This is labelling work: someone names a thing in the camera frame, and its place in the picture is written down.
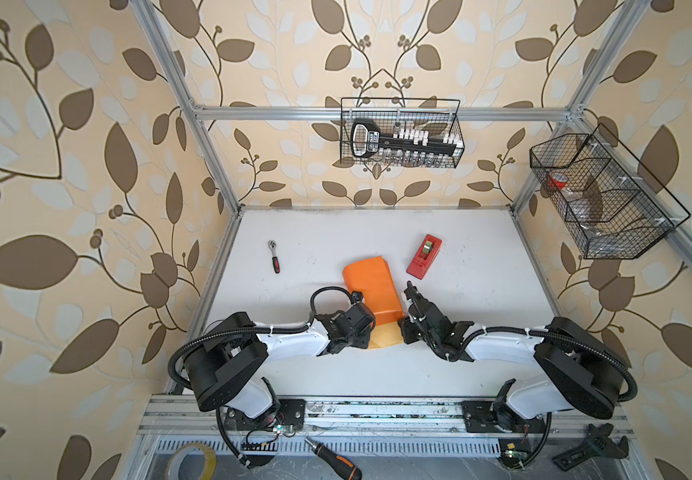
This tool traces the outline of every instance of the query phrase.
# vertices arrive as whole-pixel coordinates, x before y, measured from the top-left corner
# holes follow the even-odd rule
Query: tape roll
[[[205,466],[202,468],[198,480],[210,480],[210,478],[212,478],[217,464],[215,450],[206,446],[204,443],[191,442],[178,448],[178,451],[172,454],[170,461],[167,462],[167,469],[164,471],[165,480],[179,480],[178,472],[181,470],[183,460],[195,449],[201,451],[202,455],[205,456]]]

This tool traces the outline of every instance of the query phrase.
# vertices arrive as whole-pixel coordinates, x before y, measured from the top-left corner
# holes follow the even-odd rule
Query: orange pouch
[[[343,280],[349,291],[364,294],[365,305],[375,314],[375,329],[370,335],[369,348],[402,343],[397,320],[404,317],[404,312],[389,264],[383,257],[376,256],[348,265],[343,269]]]

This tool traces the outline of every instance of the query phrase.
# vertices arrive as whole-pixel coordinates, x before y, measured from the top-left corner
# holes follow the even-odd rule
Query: black wire mesh basket
[[[456,168],[459,100],[341,98],[341,164]]]
[[[612,155],[615,147],[631,157],[636,173]],[[591,134],[564,134],[532,147],[530,168],[585,259],[635,259],[690,217],[603,124]]]

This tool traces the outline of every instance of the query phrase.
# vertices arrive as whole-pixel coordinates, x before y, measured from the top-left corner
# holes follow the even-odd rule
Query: floral wallpaper
[[[247,206],[509,205],[529,169],[528,149],[546,122],[463,122],[457,168],[387,167],[340,157],[332,123],[228,121],[208,124],[237,199]]]
[[[0,0],[0,478],[114,476],[229,220],[124,6]]]
[[[212,106],[326,97],[565,106],[616,0],[154,0],[191,94]]]
[[[608,75],[586,114],[692,213],[692,2],[653,1]],[[637,260],[581,260],[540,192],[521,219],[562,311],[630,364],[640,392],[624,407],[652,470],[692,480],[691,270],[665,242]],[[692,218],[682,228],[692,235]]]

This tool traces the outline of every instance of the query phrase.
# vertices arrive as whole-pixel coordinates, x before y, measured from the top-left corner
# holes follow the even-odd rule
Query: black and orange screwdriver
[[[313,454],[330,464],[343,480],[362,480],[362,471],[349,462],[348,458],[336,455],[324,444],[315,442],[311,438],[306,437],[306,443],[313,448]]]

